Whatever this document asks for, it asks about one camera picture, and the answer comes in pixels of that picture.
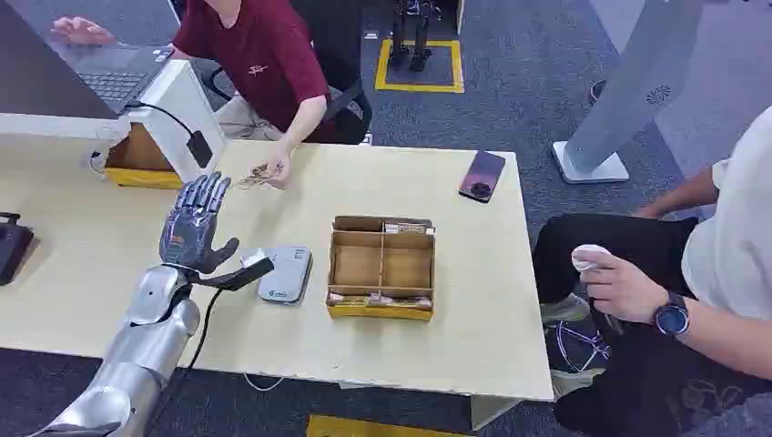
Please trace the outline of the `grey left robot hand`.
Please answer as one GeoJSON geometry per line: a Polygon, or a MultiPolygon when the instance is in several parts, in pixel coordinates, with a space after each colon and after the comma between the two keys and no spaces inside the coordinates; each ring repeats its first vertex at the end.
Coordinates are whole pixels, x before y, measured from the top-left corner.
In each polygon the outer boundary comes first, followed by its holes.
{"type": "Polygon", "coordinates": [[[212,247],[218,213],[230,184],[231,178],[215,171],[183,185],[159,241],[164,264],[210,274],[234,255],[239,247],[236,238],[220,249],[212,247]]]}

